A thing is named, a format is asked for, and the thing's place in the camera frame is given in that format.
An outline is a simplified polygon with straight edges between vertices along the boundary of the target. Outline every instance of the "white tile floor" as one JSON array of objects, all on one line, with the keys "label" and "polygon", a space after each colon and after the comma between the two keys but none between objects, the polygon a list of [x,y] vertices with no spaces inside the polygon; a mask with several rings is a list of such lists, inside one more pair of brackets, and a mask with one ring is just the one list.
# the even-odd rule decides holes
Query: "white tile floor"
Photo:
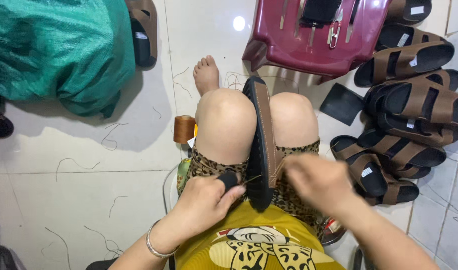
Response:
[{"label": "white tile floor", "polygon": [[[85,269],[92,261],[112,257],[103,237],[84,226],[112,240],[107,242],[109,249],[116,249],[115,243],[121,250],[128,248],[164,215],[162,181],[184,155],[172,141],[173,118],[194,115],[199,100],[193,66],[203,56],[213,55],[225,87],[243,84],[249,76],[241,56],[251,33],[254,0],[154,2],[159,17],[158,62],[151,70],[136,72],[111,119],[74,117],[52,102],[7,105],[6,115],[16,131],[0,140],[0,243],[12,248],[26,269],[68,269],[67,252],[72,269]],[[433,12],[419,27],[443,35],[448,3],[433,0]],[[245,20],[241,31],[233,27],[238,16]],[[174,79],[181,85],[173,83],[173,77],[181,72]],[[354,85],[353,74],[315,86],[317,77],[312,75],[275,67],[258,71],[271,93],[299,91],[310,98],[316,110],[336,82],[364,95],[367,89]],[[264,76],[291,78],[296,83]],[[238,84],[231,87],[241,89]],[[363,131],[359,120],[349,127],[318,110],[316,113],[321,156],[333,158],[327,151],[335,136],[356,137]],[[127,125],[109,134],[115,127],[109,126],[115,123]],[[421,203],[421,209],[427,208],[424,201],[441,207],[442,217],[430,217],[441,226],[428,226],[424,211],[421,216],[413,212],[413,220],[418,222],[409,224],[412,203],[379,206],[377,210],[402,230],[413,231],[417,242],[424,245],[430,241],[427,248],[442,267],[458,270],[458,219],[452,218],[457,214],[451,208],[446,211],[448,203],[444,201],[458,209],[458,144],[446,149],[454,153],[456,161],[445,162],[425,179],[442,198],[420,181],[424,197],[416,202]],[[119,196],[127,197],[114,203]],[[430,237],[420,230],[426,227]],[[67,248],[48,230],[64,238]],[[349,233],[328,253],[350,268],[356,246]]]}]

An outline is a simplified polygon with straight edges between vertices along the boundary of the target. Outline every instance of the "green woven sack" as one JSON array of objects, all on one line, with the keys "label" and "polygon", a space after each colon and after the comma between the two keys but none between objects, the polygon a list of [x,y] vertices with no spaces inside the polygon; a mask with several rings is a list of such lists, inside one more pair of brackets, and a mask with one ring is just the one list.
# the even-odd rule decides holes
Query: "green woven sack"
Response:
[{"label": "green woven sack", "polygon": [[135,72],[124,0],[0,0],[0,95],[110,117]]}]

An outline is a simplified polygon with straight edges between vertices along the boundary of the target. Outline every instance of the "hand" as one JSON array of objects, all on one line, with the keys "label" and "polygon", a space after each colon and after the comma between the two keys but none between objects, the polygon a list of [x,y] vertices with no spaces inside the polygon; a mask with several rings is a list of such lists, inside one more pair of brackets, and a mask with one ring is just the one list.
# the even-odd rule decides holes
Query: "hand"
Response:
[{"label": "hand", "polygon": [[288,182],[301,199],[337,218],[354,199],[348,166],[313,154],[290,155],[284,163]]},{"label": "hand", "polygon": [[168,254],[211,228],[226,217],[230,206],[246,188],[239,185],[225,191],[226,186],[217,176],[191,178],[172,211],[153,227],[150,243],[154,249]]}]

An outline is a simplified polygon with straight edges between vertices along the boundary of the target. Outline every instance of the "white label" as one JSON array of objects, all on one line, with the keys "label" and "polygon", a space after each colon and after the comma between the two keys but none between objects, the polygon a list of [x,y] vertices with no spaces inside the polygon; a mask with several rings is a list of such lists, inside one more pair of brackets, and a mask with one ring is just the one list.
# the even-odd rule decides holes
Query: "white label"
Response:
[{"label": "white label", "polygon": [[142,32],[136,32],[136,39],[141,39],[141,40],[146,40],[148,39],[147,35],[145,33],[142,33]]},{"label": "white label", "polygon": [[424,6],[411,8],[411,15],[424,13]]},{"label": "white label", "polygon": [[414,60],[412,60],[411,62],[409,62],[409,65],[412,66],[412,67],[413,67],[413,66],[417,66],[417,55],[416,55],[416,57],[414,57]]},{"label": "white label", "polygon": [[404,46],[408,38],[409,38],[408,34],[402,34],[401,39],[399,40],[399,43],[398,43],[398,47]]},{"label": "white label", "polygon": [[372,169],[366,168],[366,169],[364,169],[364,171],[363,171],[363,173],[361,174],[361,176],[362,176],[362,177],[366,177],[366,175],[368,175],[368,174],[370,174],[370,173],[372,173],[372,172],[373,172]]},{"label": "white label", "polygon": [[194,142],[196,141],[196,137],[190,139],[187,141],[187,144],[189,144],[190,148],[194,147]]},{"label": "white label", "polygon": [[414,123],[416,122],[415,119],[408,119],[408,123],[406,124],[409,128],[414,128]]}]

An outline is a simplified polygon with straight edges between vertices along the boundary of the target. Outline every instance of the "thread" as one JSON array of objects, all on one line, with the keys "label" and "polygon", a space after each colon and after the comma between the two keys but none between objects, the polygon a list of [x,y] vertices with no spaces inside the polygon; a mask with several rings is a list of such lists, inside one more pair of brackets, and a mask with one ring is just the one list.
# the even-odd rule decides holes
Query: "thread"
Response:
[{"label": "thread", "polygon": [[194,126],[196,119],[190,115],[176,116],[174,118],[174,141],[179,144],[187,144],[194,138]]}]

